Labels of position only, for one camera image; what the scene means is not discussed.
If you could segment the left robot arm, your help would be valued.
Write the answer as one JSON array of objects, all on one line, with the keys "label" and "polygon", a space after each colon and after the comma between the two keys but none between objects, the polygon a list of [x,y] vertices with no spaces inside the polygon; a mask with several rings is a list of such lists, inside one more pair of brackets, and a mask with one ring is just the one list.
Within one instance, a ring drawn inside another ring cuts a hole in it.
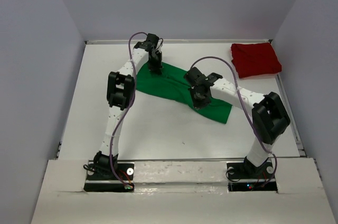
[{"label": "left robot arm", "polygon": [[117,71],[110,72],[107,82],[106,99],[109,106],[108,121],[102,144],[93,158],[94,171],[103,178],[116,178],[124,183],[118,175],[118,144],[125,116],[132,107],[136,97],[137,74],[147,65],[154,74],[162,73],[163,39],[155,34],[146,34],[146,39],[128,47],[129,59]]}]

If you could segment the green t-shirt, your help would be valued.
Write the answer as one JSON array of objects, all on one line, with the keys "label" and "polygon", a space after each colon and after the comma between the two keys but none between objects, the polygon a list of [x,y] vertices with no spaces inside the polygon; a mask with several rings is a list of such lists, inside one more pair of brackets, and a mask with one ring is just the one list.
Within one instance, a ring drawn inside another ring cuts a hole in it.
[{"label": "green t-shirt", "polygon": [[190,107],[191,110],[210,120],[226,124],[232,105],[211,98],[211,103],[202,109],[195,109],[189,93],[189,84],[184,80],[186,71],[163,63],[161,74],[149,71],[145,64],[137,73],[137,90],[148,95],[173,100]]}]

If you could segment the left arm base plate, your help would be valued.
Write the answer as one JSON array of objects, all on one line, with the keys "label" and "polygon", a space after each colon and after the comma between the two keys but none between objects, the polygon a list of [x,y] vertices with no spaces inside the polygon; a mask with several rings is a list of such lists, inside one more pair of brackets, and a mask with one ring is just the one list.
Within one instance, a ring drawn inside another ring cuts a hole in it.
[{"label": "left arm base plate", "polygon": [[83,189],[86,192],[133,192],[135,164],[132,162],[119,162],[116,174],[109,171],[100,171],[94,168],[93,162],[84,164],[86,179]]}]

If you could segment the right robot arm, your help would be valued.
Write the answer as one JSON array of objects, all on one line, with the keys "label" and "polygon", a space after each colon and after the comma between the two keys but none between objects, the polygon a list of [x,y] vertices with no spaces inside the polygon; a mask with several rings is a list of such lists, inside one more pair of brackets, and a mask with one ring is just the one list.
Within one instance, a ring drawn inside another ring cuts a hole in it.
[{"label": "right robot arm", "polygon": [[192,67],[184,79],[190,85],[193,107],[202,109],[211,99],[225,101],[243,110],[255,135],[253,145],[240,164],[240,171],[250,178],[266,170],[275,142],[290,125],[290,118],[280,96],[275,92],[261,94],[240,88],[217,73],[205,76]]}]

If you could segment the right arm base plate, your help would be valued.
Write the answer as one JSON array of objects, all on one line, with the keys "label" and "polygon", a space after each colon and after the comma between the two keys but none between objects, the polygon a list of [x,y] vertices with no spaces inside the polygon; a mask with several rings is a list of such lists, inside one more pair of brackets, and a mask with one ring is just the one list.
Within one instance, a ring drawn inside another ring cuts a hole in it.
[{"label": "right arm base plate", "polygon": [[248,174],[243,167],[242,162],[227,163],[229,192],[278,191],[275,177],[271,178],[274,171],[271,161],[264,164],[257,174]]}]

